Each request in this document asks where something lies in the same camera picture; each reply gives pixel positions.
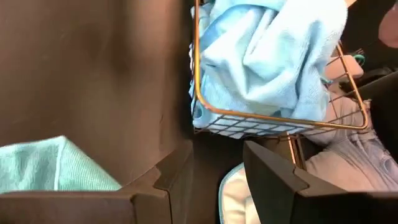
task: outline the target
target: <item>light blue towel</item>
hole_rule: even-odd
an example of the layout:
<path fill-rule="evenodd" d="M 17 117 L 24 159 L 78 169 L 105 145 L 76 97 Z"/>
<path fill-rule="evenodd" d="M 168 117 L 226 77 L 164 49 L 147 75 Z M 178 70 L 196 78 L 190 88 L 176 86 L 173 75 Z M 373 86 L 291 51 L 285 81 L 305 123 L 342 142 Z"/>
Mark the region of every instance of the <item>light blue towel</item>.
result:
<path fill-rule="evenodd" d="M 0 194 L 21 190 L 119 190 L 65 136 L 0 147 Z"/>
<path fill-rule="evenodd" d="M 345 26 L 344 0 L 218 0 L 199 10 L 201 92 L 209 104 L 293 119 L 324 118 L 329 96 L 321 79 Z M 190 94 L 193 96 L 193 83 Z M 207 127 L 219 116 L 197 103 L 193 125 Z M 253 127 L 256 123 L 239 125 Z M 226 129 L 220 134 L 243 129 Z M 282 126 L 274 131 L 288 129 L 292 128 Z"/>

